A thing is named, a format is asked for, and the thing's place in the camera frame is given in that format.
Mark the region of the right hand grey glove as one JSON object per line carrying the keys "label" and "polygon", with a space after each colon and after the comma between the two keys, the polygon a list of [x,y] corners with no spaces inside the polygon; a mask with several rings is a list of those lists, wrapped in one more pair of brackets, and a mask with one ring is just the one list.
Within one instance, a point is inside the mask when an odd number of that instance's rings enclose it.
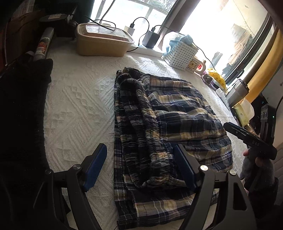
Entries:
{"label": "right hand grey glove", "polygon": [[259,191],[274,185],[274,165],[270,159],[258,157],[254,148],[243,152],[244,160],[240,180],[244,180],[244,188],[251,191]]}

